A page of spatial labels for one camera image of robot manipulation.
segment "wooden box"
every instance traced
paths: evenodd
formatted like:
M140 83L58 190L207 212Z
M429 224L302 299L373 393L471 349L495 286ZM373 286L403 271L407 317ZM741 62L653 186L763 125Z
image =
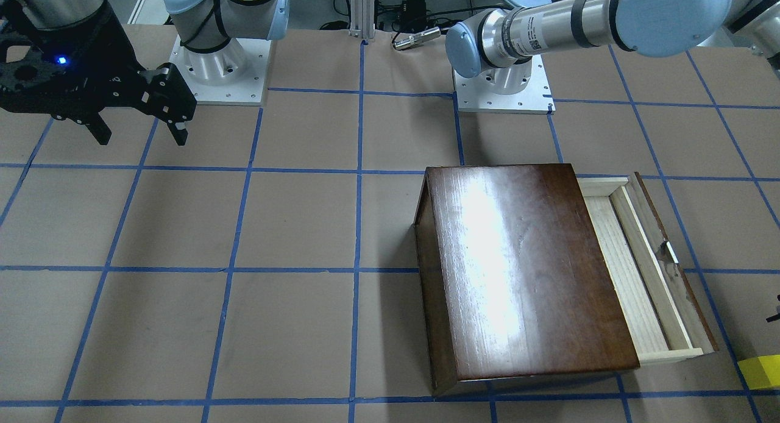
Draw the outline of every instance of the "wooden box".
M434 395L717 350L636 174L429 168L414 226Z

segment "yellow block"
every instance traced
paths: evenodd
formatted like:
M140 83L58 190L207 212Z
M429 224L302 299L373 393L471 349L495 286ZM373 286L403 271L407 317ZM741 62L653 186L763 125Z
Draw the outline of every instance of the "yellow block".
M739 370L750 389L780 388L780 354L740 361Z

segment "wooden drawer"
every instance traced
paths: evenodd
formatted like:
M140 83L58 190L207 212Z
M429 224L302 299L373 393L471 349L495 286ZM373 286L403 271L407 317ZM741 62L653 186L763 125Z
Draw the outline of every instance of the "wooden drawer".
M639 176L429 168L415 233L435 395L716 350Z

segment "metal connector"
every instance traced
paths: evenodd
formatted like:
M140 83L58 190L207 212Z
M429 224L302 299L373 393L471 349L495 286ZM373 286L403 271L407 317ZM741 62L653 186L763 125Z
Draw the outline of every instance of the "metal connector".
M423 42L434 40L440 36L441 36L441 29L438 27L434 27L432 29L427 29L426 31L416 32L415 34L412 34L412 36L409 36L406 39L396 40L395 42L392 43L392 47L395 48L396 51L404 51L404 50L408 50L409 48L412 48L412 46L420 45Z

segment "glossy wood surface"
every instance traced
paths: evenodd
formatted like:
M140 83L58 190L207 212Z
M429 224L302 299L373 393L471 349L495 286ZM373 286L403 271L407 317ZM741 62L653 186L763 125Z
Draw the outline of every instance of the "glossy wood surface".
M441 262L420 263L433 366L450 346L459 381L638 367L570 165L429 168L416 228Z

